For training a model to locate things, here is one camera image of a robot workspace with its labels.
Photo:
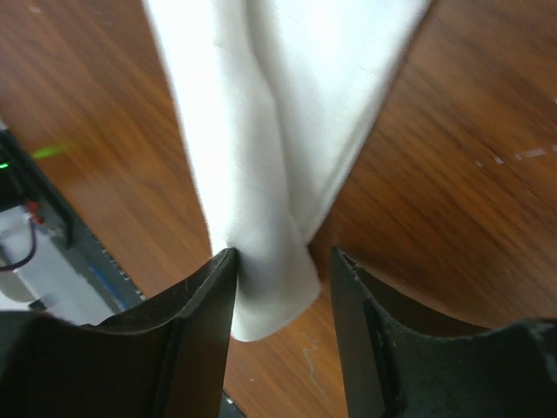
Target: black cable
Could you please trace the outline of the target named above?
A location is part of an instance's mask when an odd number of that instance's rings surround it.
[[[35,253],[37,252],[37,231],[35,231],[35,222],[33,221],[33,219],[29,219],[29,226],[31,232],[31,249],[29,251],[29,254],[27,254],[27,257],[19,260],[17,263],[9,264],[7,266],[0,266],[0,273],[13,272],[17,268],[25,266],[35,256]]]

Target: towel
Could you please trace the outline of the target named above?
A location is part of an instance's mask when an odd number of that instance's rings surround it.
[[[144,0],[211,249],[241,256],[232,336],[320,291],[306,245],[429,0]]]

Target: cloth fold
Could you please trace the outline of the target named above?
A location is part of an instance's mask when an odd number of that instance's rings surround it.
[[[319,294],[306,249],[429,0],[144,0],[214,253],[241,255],[232,336]]]

